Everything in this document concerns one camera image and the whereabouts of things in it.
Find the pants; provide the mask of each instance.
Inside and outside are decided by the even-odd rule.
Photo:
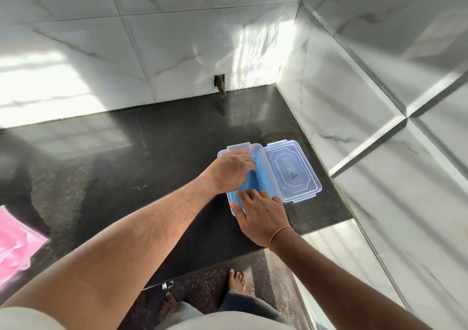
[[[219,311],[237,311],[249,313],[277,322],[290,324],[289,321],[287,321],[281,314],[279,314],[266,302],[259,298],[251,297],[232,289],[226,293],[223,303],[221,303],[221,306],[219,307]],[[166,318],[155,327],[155,330],[166,330],[167,328],[180,322],[202,315],[202,312],[198,311],[190,304],[179,302],[175,307],[173,307],[173,309],[171,309]]]

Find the open plastic container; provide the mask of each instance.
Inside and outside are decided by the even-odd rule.
[[[236,144],[221,150],[218,156],[237,149],[249,150],[256,167],[256,172],[247,174],[240,191],[250,188],[265,190],[271,197],[280,197],[283,203],[296,203],[312,198],[322,190],[317,175],[296,141],[276,141],[266,147],[250,142]],[[236,192],[228,192],[227,199],[229,203],[234,201],[242,206]]]

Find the brown granite floor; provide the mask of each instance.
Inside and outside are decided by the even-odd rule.
[[[216,312],[226,292],[230,268],[242,271],[246,293],[263,299],[278,310],[297,330],[312,330],[294,279],[284,263],[269,250],[261,250],[174,280],[171,289],[204,314]],[[120,330],[152,330],[157,325],[164,291],[156,286],[143,291],[122,321]]]

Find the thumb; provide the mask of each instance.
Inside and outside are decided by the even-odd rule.
[[[244,211],[242,210],[241,206],[235,202],[231,202],[229,206],[231,207],[231,210],[234,213],[235,218],[237,219],[237,222],[239,223],[239,226],[242,229],[244,225],[247,223],[247,217]]]

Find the person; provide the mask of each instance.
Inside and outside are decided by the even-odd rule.
[[[0,307],[0,329],[117,329],[200,210],[215,195],[239,189],[255,170],[248,153],[236,150],[217,158],[187,185],[113,223],[55,262]],[[279,256],[337,329],[429,329],[304,241],[289,226],[278,197],[249,190],[240,192],[239,199],[245,212],[236,203],[231,209],[242,232]],[[234,298],[225,299],[220,309],[225,311],[187,317],[178,312],[183,303],[178,306],[167,295],[160,325],[172,330],[291,329],[271,309],[251,314],[260,300],[243,296],[242,276],[231,272],[229,282]]]

